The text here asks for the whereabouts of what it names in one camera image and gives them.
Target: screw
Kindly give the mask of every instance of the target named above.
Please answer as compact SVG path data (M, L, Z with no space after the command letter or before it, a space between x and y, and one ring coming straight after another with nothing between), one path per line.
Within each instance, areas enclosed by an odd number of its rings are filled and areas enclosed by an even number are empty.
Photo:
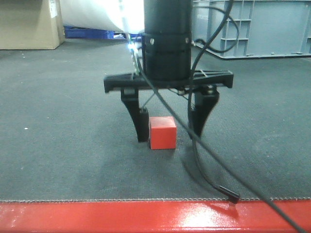
M178 94L179 94L180 96L182 96L182 95L185 94L185 90L178 90L177 92L178 92Z
M214 87L213 87L212 85L208 85L208 91L207 91L207 93L208 93L209 95L214 94Z

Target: dark gray floor mat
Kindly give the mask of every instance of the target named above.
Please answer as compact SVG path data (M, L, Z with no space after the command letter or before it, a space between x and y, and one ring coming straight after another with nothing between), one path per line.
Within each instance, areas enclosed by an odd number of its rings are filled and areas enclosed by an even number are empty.
M206 53L199 68L235 73L233 89L219 88L203 139L266 195L310 197L310 59L223 61ZM116 41L0 50L0 200L223 198L186 172L183 162L195 167L180 126L176 150L137 142L120 93L103 89L105 74L132 70L126 45ZM161 93L186 120L186 101ZM141 102L150 95L142 91ZM156 98L148 110L168 114ZM255 198L199 151L209 177Z

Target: red cube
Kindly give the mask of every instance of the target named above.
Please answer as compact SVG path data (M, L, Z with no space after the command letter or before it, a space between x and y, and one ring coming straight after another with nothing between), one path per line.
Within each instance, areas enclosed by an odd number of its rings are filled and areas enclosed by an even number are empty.
M175 149L177 127L172 116L149 118L149 139L152 150Z

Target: red metal edge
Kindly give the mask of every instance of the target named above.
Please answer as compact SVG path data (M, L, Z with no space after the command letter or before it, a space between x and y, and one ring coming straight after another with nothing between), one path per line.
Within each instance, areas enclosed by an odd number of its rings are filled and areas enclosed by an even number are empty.
M311 200L277 201L311 232ZM0 203L0 232L178 233L295 232L262 201Z

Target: gray plastic crate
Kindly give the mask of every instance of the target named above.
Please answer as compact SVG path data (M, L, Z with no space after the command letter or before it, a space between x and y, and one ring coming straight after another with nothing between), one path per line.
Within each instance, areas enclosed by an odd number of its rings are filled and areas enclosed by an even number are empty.
M228 0L194 1L194 6L221 9L227 4ZM215 55L225 59L311 56L311 0L235 0L230 15L240 28L238 43L232 50ZM193 39L206 41L223 14L195 8L193 17ZM234 24L228 20L211 45L223 50L235 37Z

